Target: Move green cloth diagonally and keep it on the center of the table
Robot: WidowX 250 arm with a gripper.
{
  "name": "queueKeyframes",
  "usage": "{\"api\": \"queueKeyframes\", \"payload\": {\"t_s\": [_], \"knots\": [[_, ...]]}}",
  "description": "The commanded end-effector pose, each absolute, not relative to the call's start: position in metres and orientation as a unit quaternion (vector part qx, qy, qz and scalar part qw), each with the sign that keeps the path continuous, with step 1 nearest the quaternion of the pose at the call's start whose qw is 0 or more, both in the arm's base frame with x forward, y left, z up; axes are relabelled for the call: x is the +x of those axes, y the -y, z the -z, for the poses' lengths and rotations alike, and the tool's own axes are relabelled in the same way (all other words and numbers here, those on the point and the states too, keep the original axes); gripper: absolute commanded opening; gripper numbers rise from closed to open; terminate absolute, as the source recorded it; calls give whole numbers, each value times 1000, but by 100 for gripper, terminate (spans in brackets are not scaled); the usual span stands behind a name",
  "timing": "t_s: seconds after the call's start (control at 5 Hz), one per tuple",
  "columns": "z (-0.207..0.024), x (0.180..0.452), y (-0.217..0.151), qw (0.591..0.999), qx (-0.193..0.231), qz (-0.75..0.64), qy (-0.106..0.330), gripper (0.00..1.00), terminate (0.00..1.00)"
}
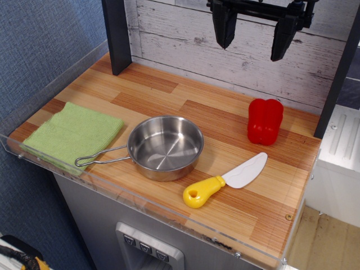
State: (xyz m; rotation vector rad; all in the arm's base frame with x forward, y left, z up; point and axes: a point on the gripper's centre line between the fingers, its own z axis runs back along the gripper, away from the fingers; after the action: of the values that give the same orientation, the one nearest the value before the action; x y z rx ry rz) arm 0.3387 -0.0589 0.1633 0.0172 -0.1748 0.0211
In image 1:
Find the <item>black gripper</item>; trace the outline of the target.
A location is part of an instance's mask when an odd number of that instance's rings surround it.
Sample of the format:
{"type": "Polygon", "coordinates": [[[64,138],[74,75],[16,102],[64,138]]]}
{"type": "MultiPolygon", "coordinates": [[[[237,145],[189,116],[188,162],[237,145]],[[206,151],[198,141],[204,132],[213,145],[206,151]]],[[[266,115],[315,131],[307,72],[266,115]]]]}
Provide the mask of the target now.
{"type": "Polygon", "coordinates": [[[309,28],[313,20],[315,1],[290,1],[284,6],[263,1],[207,1],[213,13],[217,43],[226,49],[235,37],[237,15],[257,17],[278,22],[274,30],[271,60],[282,60],[297,28],[309,28]]]}

